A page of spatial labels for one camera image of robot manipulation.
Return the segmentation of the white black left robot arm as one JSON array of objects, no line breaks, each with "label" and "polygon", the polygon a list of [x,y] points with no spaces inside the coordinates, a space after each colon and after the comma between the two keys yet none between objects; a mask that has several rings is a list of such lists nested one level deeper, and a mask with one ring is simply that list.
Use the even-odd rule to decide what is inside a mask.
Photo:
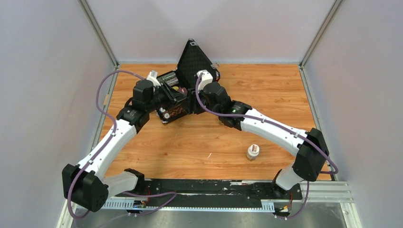
[{"label": "white black left robot arm", "polygon": [[105,173],[123,147],[149,121],[151,112],[168,110],[186,97],[166,83],[156,86],[149,80],[138,81],[133,96],[101,142],[78,164],[67,164],[62,170],[63,191],[68,202],[97,212],[110,197],[120,193],[128,191],[141,196],[146,186],[144,174],[130,168],[112,177],[105,177]]}]

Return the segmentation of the brown pill organizer strip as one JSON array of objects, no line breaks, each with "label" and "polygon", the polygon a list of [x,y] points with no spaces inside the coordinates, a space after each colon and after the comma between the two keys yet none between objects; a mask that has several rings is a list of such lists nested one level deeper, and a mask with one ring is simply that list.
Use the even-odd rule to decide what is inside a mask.
[{"label": "brown pill organizer strip", "polygon": [[182,93],[182,94],[185,94],[185,95],[188,94],[187,89],[184,88],[184,87],[178,88],[178,92],[180,92],[180,93]]}]

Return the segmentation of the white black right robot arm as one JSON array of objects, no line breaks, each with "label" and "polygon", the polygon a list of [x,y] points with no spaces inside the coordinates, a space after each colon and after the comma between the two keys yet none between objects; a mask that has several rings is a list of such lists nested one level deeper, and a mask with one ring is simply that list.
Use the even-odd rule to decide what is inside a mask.
[{"label": "white black right robot arm", "polygon": [[200,108],[217,116],[225,126],[265,138],[295,157],[293,163],[276,174],[271,185],[275,197],[284,198],[294,185],[316,181],[324,173],[329,151],[319,129],[306,131],[273,120],[246,103],[231,100],[218,82],[197,83],[195,96]]}]

